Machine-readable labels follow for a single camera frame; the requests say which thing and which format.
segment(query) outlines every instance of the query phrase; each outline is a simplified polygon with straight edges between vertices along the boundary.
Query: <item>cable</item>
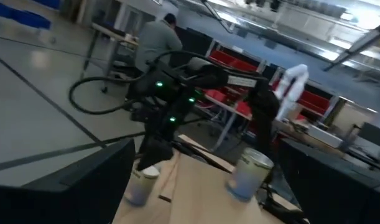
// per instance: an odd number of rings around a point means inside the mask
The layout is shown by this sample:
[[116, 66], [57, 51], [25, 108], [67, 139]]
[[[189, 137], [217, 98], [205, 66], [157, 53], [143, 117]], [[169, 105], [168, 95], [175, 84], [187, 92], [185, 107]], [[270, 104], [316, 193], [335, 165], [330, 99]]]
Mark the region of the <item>cable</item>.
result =
[[[239, 71], [236, 68], [229, 68], [229, 67], [226, 67], [226, 66], [224, 66], [222, 64], [218, 64], [217, 62], [214, 62], [214, 61], [210, 60], [209, 58], [207, 58], [207, 57], [205, 57], [203, 55], [199, 55], [199, 54], [196, 54], [196, 53], [193, 53], [193, 52], [188, 52], [188, 51], [182, 51], [182, 50], [169, 50], [167, 52], [164, 52], [164, 53], [160, 54], [152, 62], [147, 62], [147, 64], [150, 67], [154, 67], [161, 57], [166, 56], [166, 55], [172, 55], [172, 54], [191, 55], [193, 57], [198, 57], [200, 59], [206, 60], [207, 62], [210, 62], [211, 64], [213, 64], [213, 65], [215, 65], [217, 67], [224, 68], [226, 70], [226, 72], [228, 72], [228, 73], [240, 75], [240, 76], [243, 76], [243, 77], [246, 77], [246, 75], [252, 75], [252, 77], [251, 77], [252, 79], [255, 79], [255, 80], [267, 80], [264, 77], [254, 77], [255, 72], [245, 72], [245, 71]], [[118, 79], [118, 78], [107, 78], [107, 77], [84, 78], [82, 80], [77, 81], [76, 83], [74, 83], [71, 86], [71, 88], [69, 90], [69, 93], [68, 93], [68, 99], [69, 99], [70, 103], [72, 104], [72, 106], [75, 109], [81, 111], [82, 113], [92, 114], [92, 115], [102, 115], [102, 114], [112, 113], [112, 112], [115, 112], [117, 110], [123, 109], [124, 107], [130, 105], [131, 103], [134, 102], [134, 100], [127, 101], [127, 102], [123, 103], [120, 106], [117, 106], [115, 108], [111, 108], [111, 109], [108, 109], [108, 110], [90, 111], [90, 110], [87, 110], [87, 109], [83, 108], [82, 106], [80, 106], [78, 103], [75, 102], [75, 100], [73, 99], [73, 93], [74, 93], [74, 91], [76, 90], [76, 88], [78, 88], [78, 86], [80, 86], [80, 85], [82, 85], [84, 83], [94, 82], [94, 81], [104, 81], [104, 82], [111, 82], [111, 83], [115, 83], [115, 84], [133, 83], [133, 82], [136, 82], [136, 81], [140, 80], [145, 74], [147, 74], [147, 72], [143, 73], [140, 77], [132, 79], [132, 80], [122, 80], [122, 79]], [[186, 79], [181, 80], [181, 82], [183, 82], [183, 83], [190, 84], [190, 83], [188, 83], [188, 81], [189, 80], [186, 80]]]
[[111, 83], [132, 83], [132, 82], [136, 82], [138, 81], [140, 78], [142, 78], [144, 75], [141, 75], [139, 78], [135, 78], [135, 79], [132, 79], [132, 80], [122, 80], [122, 79], [119, 79], [119, 78], [107, 78], [107, 77], [90, 77], [90, 78], [84, 78], [82, 80], [79, 80], [77, 81], [76, 83], [74, 83], [69, 92], [68, 92], [68, 99], [70, 101], [70, 103], [72, 104], [72, 106], [77, 109], [78, 111], [81, 111], [82, 113], [86, 113], [86, 114], [92, 114], [92, 115], [102, 115], [102, 114], [108, 114], [108, 113], [112, 113], [112, 112], [115, 112], [117, 110], [120, 110], [122, 108], [124, 108], [125, 106], [127, 105], [130, 105], [131, 103], [134, 102], [134, 100], [129, 100], [125, 103], [123, 103], [122, 105], [120, 106], [117, 106], [115, 108], [111, 108], [111, 109], [108, 109], [108, 110], [103, 110], [103, 111], [90, 111], [90, 110], [87, 110], [87, 109], [84, 109], [82, 106], [80, 106], [78, 103], [75, 102], [74, 98], [73, 98], [73, 93], [75, 92], [76, 88], [78, 88], [80, 85], [82, 84], [85, 84], [85, 83], [88, 83], [88, 82], [94, 82], [94, 81], [104, 81], [104, 82], [111, 82]]

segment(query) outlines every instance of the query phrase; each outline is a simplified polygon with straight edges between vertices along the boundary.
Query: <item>computer monitor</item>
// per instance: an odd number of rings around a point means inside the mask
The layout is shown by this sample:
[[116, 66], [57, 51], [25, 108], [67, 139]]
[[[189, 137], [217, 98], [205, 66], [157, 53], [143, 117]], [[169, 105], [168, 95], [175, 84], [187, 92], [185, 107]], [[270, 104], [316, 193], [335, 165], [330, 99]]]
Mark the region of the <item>computer monitor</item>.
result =
[[380, 128], [375, 125], [364, 123], [357, 135], [360, 138], [380, 146]]

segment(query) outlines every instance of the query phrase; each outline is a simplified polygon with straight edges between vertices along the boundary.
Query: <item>blue object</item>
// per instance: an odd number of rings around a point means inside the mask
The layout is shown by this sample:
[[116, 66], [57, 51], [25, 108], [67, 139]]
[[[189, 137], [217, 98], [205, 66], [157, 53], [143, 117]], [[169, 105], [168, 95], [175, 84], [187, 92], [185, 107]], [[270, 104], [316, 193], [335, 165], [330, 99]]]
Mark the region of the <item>blue object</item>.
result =
[[52, 24], [48, 19], [44, 18], [43, 16], [29, 11], [15, 10], [13, 11], [12, 19], [14, 19], [20, 24], [38, 29], [43, 28], [49, 30]]
[[12, 8], [0, 3], [0, 16], [10, 19]]
[[60, 9], [60, 0], [34, 0], [35, 2], [42, 4], [52, 9]]

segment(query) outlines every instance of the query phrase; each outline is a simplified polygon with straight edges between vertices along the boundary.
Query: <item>person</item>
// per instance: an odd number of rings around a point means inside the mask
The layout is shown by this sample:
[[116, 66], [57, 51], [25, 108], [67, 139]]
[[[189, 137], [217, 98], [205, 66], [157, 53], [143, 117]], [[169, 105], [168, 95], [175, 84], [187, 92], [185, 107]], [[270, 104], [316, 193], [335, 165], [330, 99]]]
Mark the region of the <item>person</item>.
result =
[[[175, 32], [176, 17], [168, 13], [161, 21], [152, 21], [144, 25], [138, 40], [138, 47], [134, 59], [135, 77], [142, 75], [148, 69], [147, 62], [153, 61], [161, 53], [168, 50], [181, 50], [183, 45]], [[166, 55], [160, 59], [161, 62], [169, 64], [170, 56]], [[129, 85], [126, 101], [133, 99], [136, 92], [134, 85]], [[127, 105], [125, 110], [132, 110], [132, 105]]]

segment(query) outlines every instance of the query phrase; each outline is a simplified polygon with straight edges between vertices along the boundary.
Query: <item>wall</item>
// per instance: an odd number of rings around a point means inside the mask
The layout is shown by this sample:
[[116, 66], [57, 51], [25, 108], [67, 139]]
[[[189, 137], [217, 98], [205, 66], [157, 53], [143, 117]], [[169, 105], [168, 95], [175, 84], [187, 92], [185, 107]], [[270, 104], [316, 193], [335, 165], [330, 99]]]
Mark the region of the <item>wall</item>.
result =
[[135, 9], [146, 12], [155, 16], [157, 19], [161, 16], [165, 16], [170, 12], [173, 14], [178, 13], [178, 9], [168, 1], [164, 1], [162, 5], [159, 5], [151, 0], [120, 0], [122, 3], [127, 4]]
[[121, 2], [121, 8], [114, 24], [115, 29], [122, 30], [126, 26], [129, 16], [128, 11], [132, 9], [155, 16], [157, 21], [163, 19], [167, 13], [178, 14], [178, 8], [167, 1], [164, 1], [162, 5], [158, 5], [151, 0], [122, 0]]
[[192, 11], [181, 9], [177, 20], [180, 27], [191, 27], [223, 43], [238, 46], [250, 54], [264, 58], [278, 66], [290, 68], [300, 63], [308, 65], [311, 80], [362, 106], [377, 110], [379, 114], [374, 123], [380, 127], [380, 88], [375, 88], [367, 83], [354, 82], [349, 76], [348, 70], [337, 68], [330, 72], [324, 72], [322, 68], [328, 65], [324, 61], [282, 45], [278, 45], [274, 50], [269, 49], [264, 46], [264, 40], [258, 39], [253, 34], [248, 34], [245, 39], [229, 34], [218, 21], [210, 17], [200, 16]]

